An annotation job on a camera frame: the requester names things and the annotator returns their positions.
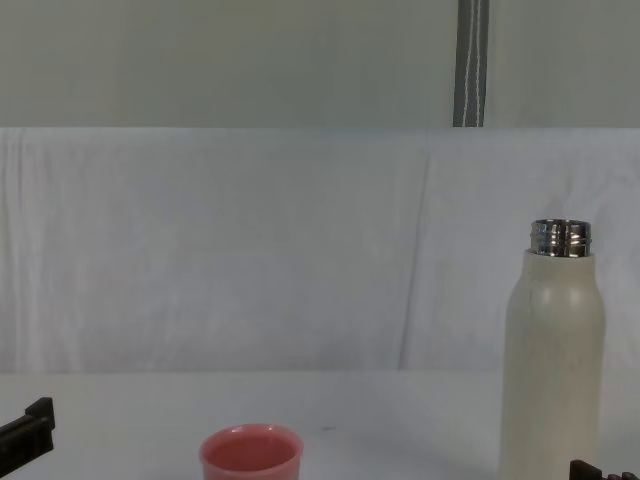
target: white water bottle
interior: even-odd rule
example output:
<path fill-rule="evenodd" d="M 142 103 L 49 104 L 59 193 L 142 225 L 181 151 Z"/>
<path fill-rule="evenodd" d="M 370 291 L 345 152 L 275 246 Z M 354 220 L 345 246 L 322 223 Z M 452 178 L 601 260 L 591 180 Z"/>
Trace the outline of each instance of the white water bottle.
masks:
<path fill-rule="evenodd" d="M 605 313 L 591 228 L 538 220 L 507 308 L 500 480 L 568 480 L 593 462 Z"/>

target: white cloth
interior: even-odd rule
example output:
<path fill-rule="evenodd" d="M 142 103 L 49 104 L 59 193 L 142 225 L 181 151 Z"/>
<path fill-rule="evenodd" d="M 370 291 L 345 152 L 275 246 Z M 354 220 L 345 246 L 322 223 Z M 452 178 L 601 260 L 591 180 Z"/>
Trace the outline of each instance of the white cloth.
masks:
<path fill-rule="evenodd" d="M 421 133 L 5 130 L 2 368 L 397 368 L 424 150 Z"/>
<path fill-rule="evenodd" d="M 640 126 L 640 2 L 492 0 L 485 126 Z"/>
<path fill-rule="evenodd" d="M 635 130 L 1 130 L 1 368 L 497 369 L 552 216 L 593 223 L 606 361 L 638 368 L 639 150 Z"/>

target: gray wall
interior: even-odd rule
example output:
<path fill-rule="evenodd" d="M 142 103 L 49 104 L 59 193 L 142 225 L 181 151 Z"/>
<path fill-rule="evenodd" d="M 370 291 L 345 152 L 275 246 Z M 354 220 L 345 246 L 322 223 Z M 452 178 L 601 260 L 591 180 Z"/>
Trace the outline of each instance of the gray wall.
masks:
<path fill-rule="evenodd" d="M 4 0 L 0 125 L 451 122 L 451 0 Z"/>

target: pink cup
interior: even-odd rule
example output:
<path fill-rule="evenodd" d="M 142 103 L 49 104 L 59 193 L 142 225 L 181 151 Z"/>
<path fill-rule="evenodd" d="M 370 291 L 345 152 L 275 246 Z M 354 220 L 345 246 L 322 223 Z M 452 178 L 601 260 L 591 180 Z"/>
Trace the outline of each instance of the pink cup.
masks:
<path fill-rule="evenodd" d="M 302 440 L 278 425 L 238 425 L 200 447 L 204 480 L 298 480 Z"/>

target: table surface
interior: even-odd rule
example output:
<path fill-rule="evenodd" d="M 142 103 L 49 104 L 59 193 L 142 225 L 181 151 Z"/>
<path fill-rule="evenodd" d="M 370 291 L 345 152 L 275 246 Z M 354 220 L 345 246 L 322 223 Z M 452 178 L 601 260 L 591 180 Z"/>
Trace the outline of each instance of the table surface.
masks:
<path fill-rule="evenodd" d="M 305 442 L 303 480 L 488 480 L 498 458 L 497 373 L 260 372 L 3 375 L 0 421 L 54 398 L 55 450 L 12 480 L 199 479 L 198 447 L 269 422 Z M 598 466 L 640 472 L 640 372 L 607 372 Z"/>

